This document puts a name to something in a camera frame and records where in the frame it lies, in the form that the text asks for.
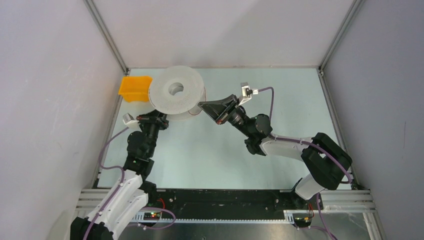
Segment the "white perforated cable spool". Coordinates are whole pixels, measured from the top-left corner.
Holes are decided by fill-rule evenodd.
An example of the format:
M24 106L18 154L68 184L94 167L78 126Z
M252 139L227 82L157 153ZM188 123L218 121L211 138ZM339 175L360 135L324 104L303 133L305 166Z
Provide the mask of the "white perforated cable spool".
M205 101L202 76L188 66L172 66L153 78L148 91L155 110L167 114L169 121L186 121L199 115L199 102Z

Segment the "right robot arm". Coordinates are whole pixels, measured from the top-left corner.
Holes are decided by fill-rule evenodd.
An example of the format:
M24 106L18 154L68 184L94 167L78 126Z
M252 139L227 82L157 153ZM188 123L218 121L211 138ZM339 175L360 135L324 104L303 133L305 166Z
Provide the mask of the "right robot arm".
M293 188L291 204L304 209L311 198L323 190L336 190L350 184L352 158L327 134L294 138L273 133L266 114L249 117L235 95L221 100L201 101L198 107L218 125L230 123L247 138L244 143L252 155L281 156L301 161L309 173Z

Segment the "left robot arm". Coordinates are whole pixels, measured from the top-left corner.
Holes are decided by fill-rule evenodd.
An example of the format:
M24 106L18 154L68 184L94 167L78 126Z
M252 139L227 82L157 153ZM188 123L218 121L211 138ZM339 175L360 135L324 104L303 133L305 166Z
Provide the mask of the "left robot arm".
M86 217L76 217L70 225L72 240L117 240L133 217L143 207L158 202L156 185L146 179L154 165L153 155L159 132L169 127L168 116L153 110L123 118L126 128L138 130L127 137L127 156L114 186Z

